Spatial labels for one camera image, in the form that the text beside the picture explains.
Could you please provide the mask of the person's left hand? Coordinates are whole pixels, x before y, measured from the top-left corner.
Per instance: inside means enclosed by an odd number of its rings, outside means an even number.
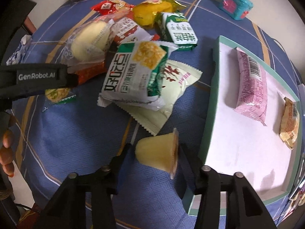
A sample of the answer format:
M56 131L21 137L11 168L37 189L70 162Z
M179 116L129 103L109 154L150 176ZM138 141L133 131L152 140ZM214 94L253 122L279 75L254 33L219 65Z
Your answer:
M13 139L14 135L9 129L5 131L1 139L0 163L4 173L9 177L14 177L14 153L11 148Z

